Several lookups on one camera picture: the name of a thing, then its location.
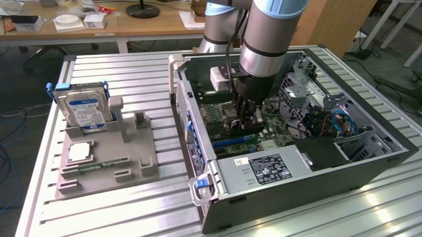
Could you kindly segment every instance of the white table leg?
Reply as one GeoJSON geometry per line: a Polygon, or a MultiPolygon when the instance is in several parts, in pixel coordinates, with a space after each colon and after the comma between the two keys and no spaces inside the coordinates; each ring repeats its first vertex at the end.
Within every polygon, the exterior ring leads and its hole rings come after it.
{"type": "Polygon", "coordinates": [[[405,14],[401,17],[400,22],[396,24],[396,26],[393,27],[393,30],[391,31],[387,39],[384,40],[380,48],[384,49],[391,40],[393,39],[393,37],[396,36],[396,33],[399,32],[399,30],[401,29],[404,23],[407,22],[408,18],[411,17],[412,13],[415,12],[416,8],[419,7],[422,1],[415,2],[415,4],[412,5],[412,7],[408,9],[408,11],[405,12],[405,14]]]}
{"type": "Polygon", "coordinates": [[[377,34],[379,30],[380,30],[380,27],[383,26],[383,23],[388,19],[388,16],[391,15],[396,5],[397,5],[397,1],[392,0],[392,3],[389,4],[387,10],[384,11],[384,14],[381,15],[381,17],[380,17],[380,19],[379,19],[379,21],[377,21],[371,33],[369,33],[367,39],[363,42],[361,49],[365,49],[368,47],[369,42],[375,38],[375,36],[376,36],[376,34],[377,34]]]}
{"type": "Polygon", "coordinates": [[[128,42],[126,37],[117,37],[116,38],[118,53],[128,53],[126,42],[128,42]]]}
{"type": "Polygon", "coordinates": [[[416,58],[420,56],[420,54],[422,54],[422,44],[420,44],[419,48],[415,50],[415,52],[412,53],[412,55],[409,56],[409,58],[405,61],[405,63],[404,63],[404,67],[405,68],[411,66],[411,64],[413,63],[416,58]]]}

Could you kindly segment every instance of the blue hard drive label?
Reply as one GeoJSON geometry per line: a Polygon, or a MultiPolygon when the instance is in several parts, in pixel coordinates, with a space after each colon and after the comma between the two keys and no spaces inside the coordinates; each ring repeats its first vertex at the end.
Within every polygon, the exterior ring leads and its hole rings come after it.
{"type": "Polygon", "coordinates": [[[77,124],[84,129],[97,129],[104,126],[102,113],[97,110],[97,99],[68,102],[77,124]]]}

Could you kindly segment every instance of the desk lamp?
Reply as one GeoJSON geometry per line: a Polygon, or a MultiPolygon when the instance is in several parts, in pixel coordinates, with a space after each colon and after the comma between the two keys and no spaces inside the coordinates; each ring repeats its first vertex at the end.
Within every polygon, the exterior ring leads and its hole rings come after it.
{"type": "Polygon", "coordinates": [[[152,18],[158,15],[158,9],[156,6],[144,4],[144,0],[138,0],[138,4],[126,7],[125,13],[136,18],[152,18]]]}

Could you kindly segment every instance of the blue pci slot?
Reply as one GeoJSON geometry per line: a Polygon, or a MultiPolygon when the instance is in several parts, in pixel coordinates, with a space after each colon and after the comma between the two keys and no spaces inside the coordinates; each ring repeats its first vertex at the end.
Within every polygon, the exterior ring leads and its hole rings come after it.
{"type": "Polygon", "coordinates": [[[241,143],[247,142],[248,138],[249,138],[249,136],[244,136],[244,137],[234,138],[234,139],[230,139],[230,140],[226,140],[226,141],[213,142],[212,143],[212,147],[222,147],[222,146],[226,146],[226,145],[241,144],[241,143]]]}

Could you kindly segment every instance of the robotic arm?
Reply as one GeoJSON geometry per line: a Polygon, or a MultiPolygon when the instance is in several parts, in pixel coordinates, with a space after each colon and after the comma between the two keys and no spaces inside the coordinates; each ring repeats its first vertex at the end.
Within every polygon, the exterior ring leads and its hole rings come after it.
{"type": "Polygon", "coordinates": [[[210,82],[216,89],[221,88],[221,83],[230,83],[241,129],[256,127],[261,122],[260,107],[272,89],[275,74],[307,3],[308,0],[208,0],[200,52],[225,51],[233,28],[237,30],[241,27],[238,16],[244,10],[233,6],[249,7],[240,66],[229,71],[224,66],[210,69],[210,82]]]}

